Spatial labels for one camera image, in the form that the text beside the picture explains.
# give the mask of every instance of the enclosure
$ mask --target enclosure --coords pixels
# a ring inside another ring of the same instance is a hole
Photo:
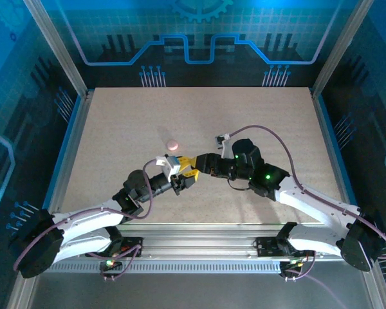
[[[283,138],[304,183],[378,210],[386,232],[386,1],[0,1],[0,308],[386,308],[386,260],[362,273],[324,255],[322,284],[261,274],[255,237],[317,221],[207,175],[119,226],[144,247],[117,282],[84,256],[12,270],[26,207],[98,205],[169,139],[193,157],[250,124]],[[241,136],[289,169],[274,138]]]

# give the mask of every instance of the glass panel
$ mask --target glass panel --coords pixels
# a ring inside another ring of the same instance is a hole
[[[386,229],[386,1],[374,2],[323,98],[357,202]]]
[[[76,98],[24,3],[0,1],[0,308],[16,277],[8,241],[43,205]]]
[[[312,86],[356,0],[43,1],[87,86]]]

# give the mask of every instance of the gear graphic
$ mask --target gear graphic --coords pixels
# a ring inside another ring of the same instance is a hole
[[[210,22],[212,17],[219,18],[219,14],[226,13],[226,7],[232,4],[233,0],[172,0],[170,5],[180,18],[201,23],[203,20]]]
[[[23,0],[0,0],[0,20],[12,32],[16,32],[23,24],[24,11]]]

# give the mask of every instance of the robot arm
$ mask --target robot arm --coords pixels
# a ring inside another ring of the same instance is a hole
[[[354,217],[335,211],[328,203],[363,216],[357,206],[332,200],[307,187],[300,189],[288,172],[265,163],[259,148],[249,139],[235,142],[232,152],[234,158],[223,158],[214,153],[193,159],[157,157],[155,161],[161,166],[162,173],[149,179],[152,196],[170,189],[179,195],[180,191],[195,184],[199,171],[230,181],[248,180],[255,194],[294,207],[326,226],[315,228],[287,223],[277,236],[277,246],[284,254],[291,256],[295,252],[311,250],[342,256],[350,265],[363,271],[372,268],[381,254],[384,240]],[[188,166],[191,171],[176,176]],[[319,196],[321,201],[306,194],[306,189]],[[115,225],[139,218],[137,215],[143,211],[140,204],[149,201],[150,197],[143,171],[136,170],[124,182],[123,189],[101,205],[65,214],[50,215],[46,210],[36,212],[10,240],[10,249],[19,257],[15,270],[20,270],[27,278],[37,276],[53,263],[71,256],[88,252],[98,252],[105,257],[121,254],[128,246]]]

